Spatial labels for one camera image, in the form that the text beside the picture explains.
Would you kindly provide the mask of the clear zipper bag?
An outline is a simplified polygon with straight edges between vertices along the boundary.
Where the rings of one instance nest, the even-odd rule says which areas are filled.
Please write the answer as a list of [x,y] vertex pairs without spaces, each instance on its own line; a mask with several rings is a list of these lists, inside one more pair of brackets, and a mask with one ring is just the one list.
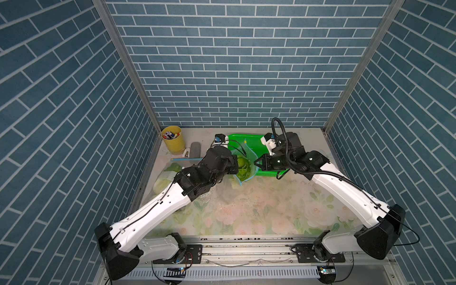
[[226,146],[232,154],[237,156],[239,169],[235,175],[226,175],[222,182],[216,186],[217,196],[224,203],[229,204],[247,191],[248,181],[258,172],[258,167],[254,165],[258,156],[247,145],[245,138],[228,139],[223,146]]
[[190,167],[192,165],[196,165],[201,160],[202,158],[173,158],[166,161],[164,161],[163,159],[158,160],[154,164],[152,174],[149,177],[141,205],[147,204],[157,194],[163,192],[168,186],[168,184],[174,180],[177,173],[180,172],[182,169]]

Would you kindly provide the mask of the chinese cabbage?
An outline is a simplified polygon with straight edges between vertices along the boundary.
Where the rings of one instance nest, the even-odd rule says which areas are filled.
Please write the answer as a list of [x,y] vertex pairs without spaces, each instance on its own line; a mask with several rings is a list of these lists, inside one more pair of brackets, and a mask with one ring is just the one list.
[[173,182],[177,173],[179,173],[182,169],[183,167],[177,162],[168,163],[164,170],[157,177],[153,185],[153,192],[155,194],[158,194],[166,190],[169,184]]
[[245,157],[238,157],[237,158],[237,163],[238,163],[238,173],[237,173],[237,178],[243,182],[251,177],[251,163],[248,159]]

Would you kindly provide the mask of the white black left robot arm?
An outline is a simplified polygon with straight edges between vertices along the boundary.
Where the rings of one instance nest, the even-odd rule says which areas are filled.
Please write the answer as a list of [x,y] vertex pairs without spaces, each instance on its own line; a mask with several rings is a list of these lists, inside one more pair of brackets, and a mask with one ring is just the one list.
[[209,148],[196,165],[183,168],[165,189],[130,216],[95,228],[95,237],[110,281],[129,274],[141,262],[180,261],[186,243],[178,233],[147,239],[146,235],[162,221],[187,206],[226,175],[239,172],[238,157],[223,146]]

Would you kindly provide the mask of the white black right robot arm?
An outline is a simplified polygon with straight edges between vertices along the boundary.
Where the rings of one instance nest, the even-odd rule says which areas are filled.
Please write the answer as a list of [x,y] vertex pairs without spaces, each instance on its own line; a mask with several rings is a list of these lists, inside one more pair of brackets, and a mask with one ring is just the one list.
[[330,160],[318,151],[307,152],[297,134],[267,133],[261,137],[267,153],[256,159],[262,171],[293,171],[323,187],[343,203],[361,221],[361,226],[349,233],[329,230],[313,242],[313,253],[326,262],[341,252],[363,251],[383,260],[401,235],[406,212],[398,204],[387,203],[368,194],[345,177]]

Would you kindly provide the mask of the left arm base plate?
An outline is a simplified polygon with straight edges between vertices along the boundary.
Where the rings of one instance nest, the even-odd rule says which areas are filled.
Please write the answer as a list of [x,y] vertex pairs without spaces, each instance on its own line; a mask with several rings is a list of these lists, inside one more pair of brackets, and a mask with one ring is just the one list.
[[178,253],[168,260],[154,260],[154,264],[200,264],[203,254],[203,246],[199,244],[187,245],[186,249],[179,250]]

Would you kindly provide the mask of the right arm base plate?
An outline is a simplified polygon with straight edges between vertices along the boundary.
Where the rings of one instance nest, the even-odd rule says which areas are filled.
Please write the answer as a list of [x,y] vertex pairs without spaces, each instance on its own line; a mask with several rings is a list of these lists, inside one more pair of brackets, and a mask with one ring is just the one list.
[[314,250],[314,245],[311,243],[297,243],[290,247],[290,251],[296,254],[298,263],[344,263],[345,256],[342,253],[338,254],[317,254]]

